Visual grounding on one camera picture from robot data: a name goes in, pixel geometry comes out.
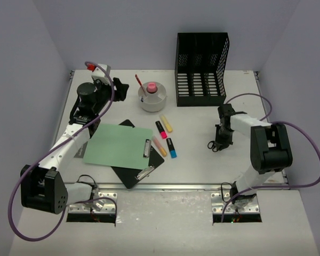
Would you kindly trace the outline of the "black handled scissors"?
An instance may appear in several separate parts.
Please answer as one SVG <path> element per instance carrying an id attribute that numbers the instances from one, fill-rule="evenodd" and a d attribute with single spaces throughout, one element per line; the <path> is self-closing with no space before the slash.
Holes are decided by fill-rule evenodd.
<path id="1" fill-rule="evenodd" d="M 216 143 L 215 141 L 210 141 L 208 144 L 207 144 L 207 148 L 212 150 L 214 153 L 218 152 L 219 149 L 217 148 L 216 146 Z"/>

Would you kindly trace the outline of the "red pen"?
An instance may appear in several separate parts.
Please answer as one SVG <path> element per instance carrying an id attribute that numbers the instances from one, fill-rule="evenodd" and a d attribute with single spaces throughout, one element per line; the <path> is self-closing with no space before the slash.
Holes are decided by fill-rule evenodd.
<path id="1" fill-rule="evenodd" d="M 146 90 L 145 90 L 145 88 L 143 87 L 143 84 L 142 84 L 142 82 L 141 82 L 141 80 L 139 79 L 139 77 L 138 77 L 137 74 L 135 74 L 135 78 L 136 78 L 138 84 L 140 85 L 140 87 L 141 87 L 141 89 L 142 89 L 142 91 L 143 91 L 143 94 L 146 96 Z"/>

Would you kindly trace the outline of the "pink capped glue stick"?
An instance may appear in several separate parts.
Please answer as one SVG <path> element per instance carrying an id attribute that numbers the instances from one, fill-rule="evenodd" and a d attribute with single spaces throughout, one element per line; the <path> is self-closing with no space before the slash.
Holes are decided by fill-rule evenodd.
<path id="1" fill-rule="evenodd" d="M 147 84 L 147 92 L 148 93 L 156 93 L 157 92 L 157 85 L 155 82 L 149 82 Z"/>

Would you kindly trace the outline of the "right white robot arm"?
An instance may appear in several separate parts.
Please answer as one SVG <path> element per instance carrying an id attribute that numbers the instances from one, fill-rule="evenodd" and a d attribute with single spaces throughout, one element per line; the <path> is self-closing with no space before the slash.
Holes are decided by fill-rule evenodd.
<path id="1" fill-rule="evenodd" d="M 231 104 L 218 107 L 220 123 L 216 125 L 215 139 L 208 143 L 213 152 L 224 150 L 233 144 L 235 131 L 250 139 L 251 165 L 231 185 L 228 205 L 238 210 L 251 202 L 262 186 L 276 172 L 292 165 L 293 156 L 285 125 L 271 124 L 236 112 Z"/>

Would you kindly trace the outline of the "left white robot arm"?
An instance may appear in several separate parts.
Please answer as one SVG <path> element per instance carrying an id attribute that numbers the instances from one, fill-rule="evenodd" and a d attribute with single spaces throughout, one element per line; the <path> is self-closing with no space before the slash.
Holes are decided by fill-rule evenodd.
<path id="1" fill-rule="evenodd" d="M 96 185 L 84 182 L 65 184 L 61 172 L 69 165 L 80 147 L 96 132 L 103 107 L 108 101 L 124 101 L 129 89 L 119 78 L 111 87 L 102 78 L 82 83 L 77 88 L 77 99 L 71 109 L 65 131 L 52 147 L 53 152 L 31 168 L 21 170 L 21 204 L 24 207 L 59 214 L 66 206 L 81 202 L 87 209 L 99 206 Z"/>

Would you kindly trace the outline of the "white round desk organizer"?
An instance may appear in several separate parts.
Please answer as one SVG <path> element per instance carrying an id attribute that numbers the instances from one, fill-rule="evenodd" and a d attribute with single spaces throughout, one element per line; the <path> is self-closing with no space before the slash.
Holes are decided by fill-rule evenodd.
<path id="1" fill-rule="evenodd" d="M 141 88 L 138 90 L 138 97 L 139 97 L 139 105 L 140 107 L 150 113 L 155 113 L 161 111 L 165 105 L 167 100 L 167 93 L 164 85 L 159 82 L 155 82 L 157 85 L 157 92 L 156 93 L 148 93 L 147 92 L 147 83 L 143 83 L 143 87 L 146 90 L 146 96 L 143 94 Z"/>

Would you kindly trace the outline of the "green clipboard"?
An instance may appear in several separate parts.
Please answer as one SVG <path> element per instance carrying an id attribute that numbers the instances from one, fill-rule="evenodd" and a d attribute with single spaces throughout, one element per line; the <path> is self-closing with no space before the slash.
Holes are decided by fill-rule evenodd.
<path id="1" fill-rule="evenodd" d="M 86 164 L 142 170 L 149 160 L 143 156 L 145 142 L 153 131 L 141 127 L 100 124 L 88 141 L 83 162 Z"/>

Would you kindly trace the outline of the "black blue highlighter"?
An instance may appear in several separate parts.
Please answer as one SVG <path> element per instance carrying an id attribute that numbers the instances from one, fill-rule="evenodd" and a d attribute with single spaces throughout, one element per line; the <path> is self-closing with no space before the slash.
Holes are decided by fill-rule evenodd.
<path id="1" fill-rule="evenodd" d="M 167 138 L 166 139 L 166 143 L 167 143 L 171 158 L 176 158 L 177 157 L 177 153 L 176 153 L 176 150 L 175 150 L 175 147 L 174 147 L 172 139 L 171 138 Z"/>

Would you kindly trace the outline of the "grey booklet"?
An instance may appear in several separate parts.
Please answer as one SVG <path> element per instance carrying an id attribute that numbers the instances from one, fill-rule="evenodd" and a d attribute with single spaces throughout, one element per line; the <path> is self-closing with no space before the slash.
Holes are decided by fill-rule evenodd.
<path id="1" fill-rule="evenodd" d="M 87 142 L 84 143 L 80 149 L 77 151 L 77 153 L 75 154 L 75 158 L 83 158 L 86 152 L 86 148 L 87 148 Z"/>

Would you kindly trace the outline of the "black pink highlighter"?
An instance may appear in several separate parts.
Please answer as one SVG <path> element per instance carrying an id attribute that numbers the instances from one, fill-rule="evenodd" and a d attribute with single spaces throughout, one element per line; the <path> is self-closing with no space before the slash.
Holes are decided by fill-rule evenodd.
<path id="1" fill-rule="evenodd" d="M 161 122 L 160 121 L 156 121 L 155 124 L 156 124 L 156 127 L 157 127 L 162 139 L 166 139 L 167 138 L 167 134 L 166 134 Z"/>

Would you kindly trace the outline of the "pale orange highlighter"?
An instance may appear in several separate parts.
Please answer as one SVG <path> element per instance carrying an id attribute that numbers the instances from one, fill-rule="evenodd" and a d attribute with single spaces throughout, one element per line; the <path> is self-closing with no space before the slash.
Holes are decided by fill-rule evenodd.
<path id="1" fill-rule="evenodd" d="M 156 148 L 161 153 L 161 155 L 163 157 L 166 157 L 167 156 L 167 152 L 166 152 L 165 148 L 162 146 L 162 144 L 160 143 L 160 141 L 155 136 L 152 137 L 152 141 L 155 144 Z"/>

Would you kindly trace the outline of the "black mesh file organizer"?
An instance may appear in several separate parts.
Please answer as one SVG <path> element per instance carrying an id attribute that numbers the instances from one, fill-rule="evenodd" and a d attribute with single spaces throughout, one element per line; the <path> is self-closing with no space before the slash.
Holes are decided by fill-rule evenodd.
<path id="1" fill-rule="evenodd" d="M 178 107 L 215 107 L 226 99 L 227 33 L 178 33 L 175 90 Z"/>

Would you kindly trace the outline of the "black clipboard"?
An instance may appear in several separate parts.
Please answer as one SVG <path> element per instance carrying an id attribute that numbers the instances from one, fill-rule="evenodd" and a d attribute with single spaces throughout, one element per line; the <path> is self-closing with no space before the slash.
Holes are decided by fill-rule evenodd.
<path id="1" fill-rule="evenodd" d="M 121 142 L 125 145 L 118 146 L 117 149 L 121 152 L 114 160 L 116 166 L 113 166 L 112 170 L 122 184 L 131 189 L 160 167 L 164 158 L 153 146 L 152 130 L 136 127 L 129 119 L 122 121 L 119 129 L 123 131 Z"/>

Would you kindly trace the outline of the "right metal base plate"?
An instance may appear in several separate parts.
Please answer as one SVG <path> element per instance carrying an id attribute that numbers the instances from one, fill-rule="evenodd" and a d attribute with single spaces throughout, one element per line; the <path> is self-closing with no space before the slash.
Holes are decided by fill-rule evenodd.
<path id="1" fill-rule="evenodd" d="M 228 215 L 236 213 L 236 211 L 240 214 L 260 213 L 260 207 L 256 196 L 250 201 L 236 201 L 234 204 L 229 203 L 227 206 L 226 202 L 230 199 L 229 192 L 224 192 L 223 198 L 225 202 L 222 200 L 220 191 L 210 193 L 211 209 L 213 214 L 222 214 L 224 209 L 224 213 Z"/>

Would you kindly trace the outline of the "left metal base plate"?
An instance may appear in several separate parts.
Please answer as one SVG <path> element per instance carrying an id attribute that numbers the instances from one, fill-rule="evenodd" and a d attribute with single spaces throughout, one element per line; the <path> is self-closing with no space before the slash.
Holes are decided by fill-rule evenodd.
<path id="1" fill-rule="evenodd" d="M 94 202 L 77 203 L 69 205 L 71 214 L 115 214 L 117 205 L 117 192 L 100 190 L 93 197 Z"/>

